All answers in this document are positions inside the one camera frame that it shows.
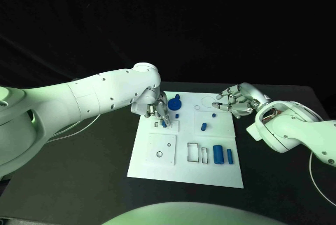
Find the rectangular slot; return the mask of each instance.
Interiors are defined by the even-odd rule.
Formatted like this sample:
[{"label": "rectangular slot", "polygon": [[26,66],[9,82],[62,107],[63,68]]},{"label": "rectangular slot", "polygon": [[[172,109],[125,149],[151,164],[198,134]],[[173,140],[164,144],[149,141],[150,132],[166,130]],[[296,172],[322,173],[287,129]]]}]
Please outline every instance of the rectangular slot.
[{"label": "rectangular slot", "polygon": [[199,162],[198,144],[193,144],[193,143],[187,143],[187,161]]},{"label": "rectangular slot", "polygon": [[202,163],[208,163],[208,148],[202,148]]}]

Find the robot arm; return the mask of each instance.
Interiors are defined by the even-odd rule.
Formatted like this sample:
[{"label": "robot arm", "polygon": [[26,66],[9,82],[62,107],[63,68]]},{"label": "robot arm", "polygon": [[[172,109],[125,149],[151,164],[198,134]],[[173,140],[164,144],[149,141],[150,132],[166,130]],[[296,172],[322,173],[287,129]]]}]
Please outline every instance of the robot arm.
[{"label": "robot arm", "polygon": [[65,126],[130,104],[131,112],[157,116],[169,124],[160,81],[156,66],[138,63],[48,87],[0,87],[0,176],[26,164]]},{"label": "robot arm", "polygon": [[303,144],[324,163],[336,166],[336,121],[323,121],[317,113],[294,101],[271,101],[249,83],[228,88],[216,98],[224,96],[229,104],[213,103],[213,107],[229,111],[236,118],[257,111],[255,123],[247,128],[257,141],[264,139],[280,153]]}]

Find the dark tabletop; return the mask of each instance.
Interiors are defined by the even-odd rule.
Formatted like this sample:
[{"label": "dark tabletop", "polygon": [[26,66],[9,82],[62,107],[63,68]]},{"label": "dark tabletop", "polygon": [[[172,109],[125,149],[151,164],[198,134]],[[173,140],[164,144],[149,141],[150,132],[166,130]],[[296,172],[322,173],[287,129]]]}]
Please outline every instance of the dark tabletop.
[{"label": "dark tabletop", "polygon": [[[219,93],[232,84],[163,82],[162,90]],[[274,99],[297,101],[327,118],[311,88],[257,85]],[[320,196],[309,173],[310,150],[280,154],[234,119],[244,189],[127,177],[140,117],[125,107],[101,116],[78,135],[45,145],[16,172],[0,197],[0,217],[62,225],[100,225],[150,204],[192,201],[225,205],[287,224],[335,224],[336,207]],[[68,133],[81,130],[92,118]],[[336,200],[336,168],[313,157],[313,175]]]}]

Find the black table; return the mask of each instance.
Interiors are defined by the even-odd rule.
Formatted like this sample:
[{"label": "black table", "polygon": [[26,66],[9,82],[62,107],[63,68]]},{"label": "black table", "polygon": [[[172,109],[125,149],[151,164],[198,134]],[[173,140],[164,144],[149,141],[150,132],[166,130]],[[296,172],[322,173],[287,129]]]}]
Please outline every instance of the black table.
[{"label": "black table", "polygon": [[[164,91],[219,93],[232,84],[163,82]],[[297,101],[327,118],[311,88],[257,85],[274,99]],[[225,205],[287,224],[335,224],[336,208],[309,175],[310,150],[284,154],[245,131],[254,115],[234,119],[244,189],[127,177],[140,117],[125,107],[78,135],[49,143],[16,172],[0,197],[0,217],[62,225],[100,225],[150,204],[193,201]],[[82,122],[74,133],[91,122]],[[336,168],[313,157],[320,189],[335,200]]]}]

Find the black curtain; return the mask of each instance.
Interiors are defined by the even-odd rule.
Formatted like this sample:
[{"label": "black curtain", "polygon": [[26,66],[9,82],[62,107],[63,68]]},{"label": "black curtain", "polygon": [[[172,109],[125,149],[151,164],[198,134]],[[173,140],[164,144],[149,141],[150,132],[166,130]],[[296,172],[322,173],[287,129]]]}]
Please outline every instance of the black curtain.
[{"label": "black curtain", "polygon": [[149,62],[163,81],[307,85],[330,112],[329,14],[327,0],[0,0],[0,85]]}]

